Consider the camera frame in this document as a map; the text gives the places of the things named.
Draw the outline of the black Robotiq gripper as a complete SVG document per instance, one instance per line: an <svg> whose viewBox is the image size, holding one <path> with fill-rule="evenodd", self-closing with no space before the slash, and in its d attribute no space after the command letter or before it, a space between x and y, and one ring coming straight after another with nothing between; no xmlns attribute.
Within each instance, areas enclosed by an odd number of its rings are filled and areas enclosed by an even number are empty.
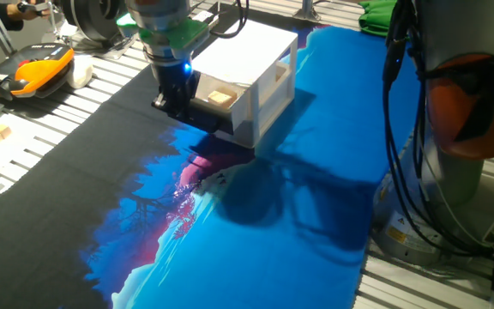
<svg viewBox="0 0 494 309"><path fill-rule="evenodd" d="M193 124L190 101L195 97L200 73L192 67L190 59L170 63L152 63L154 77L159 85L158 96L151 107L164 112L168 117Z"/></svg>

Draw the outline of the person's bare hand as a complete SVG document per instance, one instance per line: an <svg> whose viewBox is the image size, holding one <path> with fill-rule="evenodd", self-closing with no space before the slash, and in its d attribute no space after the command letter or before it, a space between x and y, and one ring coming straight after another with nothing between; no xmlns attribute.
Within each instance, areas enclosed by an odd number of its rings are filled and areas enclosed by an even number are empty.
<svg viewBox="0 0 494 309"><path fill-rule="evenodd" d="M37 17L48 17L52 13L52 4L45 1L22 0L8 4L6 12L11 21L31 21Z"/></svg>

